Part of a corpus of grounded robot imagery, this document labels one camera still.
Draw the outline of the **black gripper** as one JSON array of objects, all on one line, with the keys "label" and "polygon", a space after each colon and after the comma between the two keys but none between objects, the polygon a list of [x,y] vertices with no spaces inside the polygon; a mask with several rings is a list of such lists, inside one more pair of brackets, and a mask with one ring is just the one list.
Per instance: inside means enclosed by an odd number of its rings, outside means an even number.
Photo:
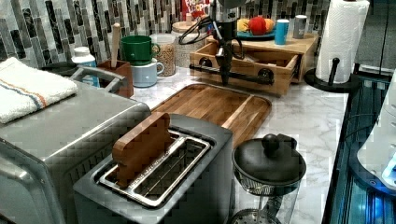
[{"label": "black gripper", "polygon": [[215,38],[218,40],[217,63],[222,85],[228,85],[229,74],[232,67],[233,45],[232,41],[237,36],[236,21],[219,22],[216,21]]}]

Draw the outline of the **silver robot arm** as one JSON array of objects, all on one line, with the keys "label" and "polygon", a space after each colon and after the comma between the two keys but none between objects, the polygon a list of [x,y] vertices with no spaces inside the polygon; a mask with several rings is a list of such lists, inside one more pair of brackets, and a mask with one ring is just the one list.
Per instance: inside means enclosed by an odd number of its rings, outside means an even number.
[{"label": "silver robot arm", "polygon": [[211,0],[209,17],[213,25],[213,37],[218,41],[218,50],[215,55],[219,65],[219,74],[223,86],[229,81],[233,57],[243,59],[233,52],[232,41],[237,40],[238,8],[245,4],[244,0]]}]

